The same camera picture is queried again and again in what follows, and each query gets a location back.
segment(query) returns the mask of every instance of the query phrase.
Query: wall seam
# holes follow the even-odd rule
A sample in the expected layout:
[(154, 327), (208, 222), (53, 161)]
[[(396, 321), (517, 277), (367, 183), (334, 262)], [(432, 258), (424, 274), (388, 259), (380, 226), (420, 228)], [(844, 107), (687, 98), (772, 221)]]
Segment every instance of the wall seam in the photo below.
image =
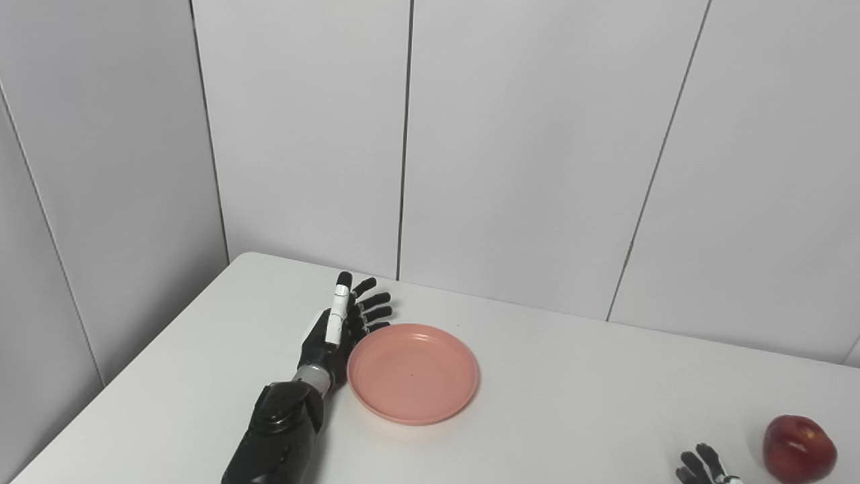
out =
[(415, 0), (409, 0), (409, 33), (406, 45), (406, 99), (403, 105), (403, 154), (400, 165), (400, 217), (397, 221), (396, 281), (400, 281), (400, 259), (403, 245), (403, 200), (406, 195), (406, 143), (409, 137), (409, 88), (412, 80), (412, 28), (414, 20)]
[(654, 170), (651, 172), (651, 179), (648, 181), (648, 188), (645, 190), (645, 198), (642, 200), (642, 208), (639, 210), (639, 216), (636, 219), (636, 225), (633, 227), (633, 235), (630, 238), (630, 245), (627, 247), (627, 254), (624, 256), (624, 263), (621, 266), (621, 274), (618, 275), (618, 282), (615, 285), (615, 292), (612, 294), (612, 301), (609, 303), (609, 311), (606, 313), (606, 321), (609, 321), (612, 316), (612, 309), (615, 307), (615, 300), (618, 298), (618, 290), (621, 288), (621, 281), (624, 279), (624, 272), (627, 270), (627, 264), (630, 262), (630, 254), (633, 253), (633, 245), (636, 242), (636, 235), (639, 234), (639, 226), (642, 224), (642, 216), (645, 215), (645, 207), (648, 205), (648, 198), (651, 196), (651, 188), (654, 186), (654, 180), (657, 178), (657, 170), (660, 168), (660, 161), (663, 159), (663, 152), (666, 150), (666, 142), (669, 140), (669, 133), (672, 131), (672, 124), (675, 122), (675, 115), (678, 113), (678, 106), (681, 103), (681, 97), (684, 95), (684, 87), (687, 85), (687, 78), (690, 76), (690, 69), (693, 65), (693, 59), (696, 57), (699, 41), (702, 39), (704, 24), (708, 20), (708, 12), (713, 0), (708, 0), (705, 5), (702, 22), (699, 24), (698, 32), (696, 33), (696, 41), (693, 42), (690, 59), (687, 61), (687, 67), (684, 71), (684, 77), (681, 80), (681, 87), (678, 90), (678, 96), (675, 98), (675, 105), (672, 108), (672, 115), (669, 116), (669, 123), (666, 126), (666, 133), (663, 135), (663, 141), (660, 144), (660, 151), (657, 153), (657, 161), (654, 163)]
[(18, 126), (15, 124), (15, 117), (12, 115), (12, 108), (9, 106), (9, 99), (6, 97), (6, 91), (3, 89), (3, 82), (0, 80), (0, 102), (3, 103), (3, 106), (6, 109), (6, 115), (9, 117), (9, 124), (12, 128), (12, 134), (15, 136), (15, 142), (18, 145), (18, 151), (21, 152), (21, 159), (24, 160), (24, 166), (27, 168), (27, 175), (30, 178), (30, 183), (33, 185), (33, 191), (36, 194), (36, 201), (39, 203), (39, 211), (42, 214), (42, 220), (45, 221), (45, 227), (48, 231), (48, 236), (51, 238), (51, 245), (54, 250), (54, 254), (57, 256), (57, 262), (59, 263), (60, 271), (63, 275), (63, 280), (65, 281), (66, 290), (69, 291), (69, 297), (71, 298), (71, 304), (75, 309), (75, 316), (77, 317), (77, 323), (81, 327), (81, 333), (83, 333), (83, 340), (87, 344), (87, 351), (89, 351), (89, 357), (92, 359), (93, 368), (95, 369), (95, 373), (99, 377), (99, 383), (101, 383), (101, 387), (105, 388), (106, 383), (104, 376), (101, 374), (101, 369), (99, 368), (99, 363), (95, 359), (95, 352), (93, 351), (93, 345), (89, 341), (89, 335), (87, 333), (87, 327), (83, 323), (83, 317), (81, 316), (81, 310), (77, 305), (77, 299), (75, 298), (75, 293), (71, 289), (71, 282), (69, 281), (69, 275), (66, 272), (65, 265), (63, 264), (63, 258), (60, 257), (59, 247), (57, 245), (57, 238), (54, 236), (53, 229), (51, 227), (51, 222), (48, 221), (48, 216), (45, 211), (45, 204), (42, 202), (42, 196), (39, 192), (39, 186), (36, 184), (36, 179), (33, 176), (33, 170), (30, 168), (30, 162), (27, 157), (27, 152), (24, 150), (24, 145), (21, 140), (21, 135), (18, 133)]
[(215, 178), (215, 197), (218, 201), (218, 217), (221, 219), (221, 237), (224, 239), (224, 256), (230, 264), (230, 247), (227, 245), (227, 227), (224, 223), (224, 204), (221, 202), (221, 184), (218, 182), (218, 166), (215, 164), (215, 142), (212, 139), (212, 121), (209, 119), (209, 101), (206, 99), (206, 82), (203, 80), (203, 62), (200, 60), (200, 41), (197, 38), (197, 20), (194, 17), (194, 0), (188, 0), (191, 12), (191, 31), (194, 36), (194, 54), (197, 56), (197, 73), (200, 76), (200, 94), (203, 96), (203, 116), (206, 118), (206, 135), (209, 137), (209, 157), (212, 175)]

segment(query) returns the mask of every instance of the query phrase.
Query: robotic forearm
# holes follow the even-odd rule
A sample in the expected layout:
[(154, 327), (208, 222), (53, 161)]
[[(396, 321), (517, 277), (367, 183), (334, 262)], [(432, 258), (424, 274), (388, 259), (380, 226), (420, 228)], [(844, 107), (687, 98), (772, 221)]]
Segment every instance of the robotic forearm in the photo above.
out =
[(352, 291), (352, 275), (342, 272), (335, 302), (322, 312), (302, 343), (291, 382), (265, 387), (254, 405), (248, 430), (230, 460), (222, 484), (299, 484), (323, 427), (323, 397), (347, 379), (347, 359), (367, 334), (389, 323), (371, 322), (391, 315), (388, 293), (356, 301), (376, 280)]

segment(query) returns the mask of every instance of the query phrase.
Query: robotic arm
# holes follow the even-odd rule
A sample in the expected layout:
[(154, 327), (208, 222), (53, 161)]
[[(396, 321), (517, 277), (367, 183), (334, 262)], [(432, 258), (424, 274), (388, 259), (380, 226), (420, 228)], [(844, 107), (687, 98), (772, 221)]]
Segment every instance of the robotic arm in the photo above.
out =
[[(681, 454), (684, 467), (675, 470), (675, 475), (678, 476), (681, 484), (744, 484), (737, 475), (726, 475), (726, 470), (720, 463), (720, 457), (710, 445), (699, 444), (696, 446), (696, 452), (702, 457), (701, 460), (689, 451)], [(704, 469), (702, 461), (708, 466), (710, 476)]]
[(222, 484), (299, 484), (323, 427), (323, 398), (347, 379), (347, 360), (366, 335), (389, 323), (388, 293), (358, 299), (376, 286), (370, 278), (350, 290), (353, 276), (342, 272), (335, 300), (317, 318), (302, 343), (291, 382), (266, 386), (254, 405), (248, 430), (230, 460)]

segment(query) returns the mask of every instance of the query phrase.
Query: robotic hand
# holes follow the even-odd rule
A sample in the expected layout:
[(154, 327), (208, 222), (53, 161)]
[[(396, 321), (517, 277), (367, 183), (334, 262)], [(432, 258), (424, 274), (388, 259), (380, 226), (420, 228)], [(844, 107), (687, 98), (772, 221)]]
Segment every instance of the robotic hand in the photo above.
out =
[[(716, 484), (743, 484), (737, 475), (726, 475), (725, 469), (720, 464), (720, 457), (710, 445), (699, 444), (696, 446), (696, 452), (702, 457), (702, 460), (699, 460), (696, 454), (689, 451), (681, 454), (681, 462), (685, 466), (675, 470), (675, 475), (681, 480), (681, 484), (712, 484), (713, 482)], [(702, 461), (708, 465), (711, 477), (708, 477)]]
[(323, 397), (347, 380), (349, 354), (361, 339), (389, 323), (388, 293), (358, 299), (376, 286), (370, 278), (350, 290), (353, 276), (342, 272), (335, 301), (323, 311), (302, 343), (291, 382), (266, 386), (254, 405), (248, 430), (230, 460), (222, 484), (298, 484), (323, 427)]

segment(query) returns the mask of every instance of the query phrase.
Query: prosthetic hand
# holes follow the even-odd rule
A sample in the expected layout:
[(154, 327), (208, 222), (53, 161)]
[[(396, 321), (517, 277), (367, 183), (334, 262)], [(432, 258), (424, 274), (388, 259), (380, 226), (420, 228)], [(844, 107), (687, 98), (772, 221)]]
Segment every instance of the prosthetic hand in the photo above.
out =
[[(737, 475), (726, 475), (725, 469), (720, 464), (720, 457), (710, 445), (699, 444), (696, 446), (696, 452), (702, 457), (702, 460), (699, 460), (696, 454), (692, 452), (681, 454), (681, 462), (684, 463), (685, 467), (676, 469), (675, 475), (678, 476), (682, 484), (712, 484), (714, 482), (716, 484), (743, 484)], [(708, 472), (705, 471), (702, 461), (708, 465), (711, 477), (708, 477)]]
[(370, 278), (350, 290), (353, 276), (342, 272), (335, 301), (316, 319), (302, 343), (291, 382), (266, 386), (254, 405), (248, 430), (230, 460), (222, 484), (298, 484), (323, 427), (323, 397), (347, 379), (347, 360), (366, 335), (389, 323), (388, 293), (358, 299), (376, 286)]

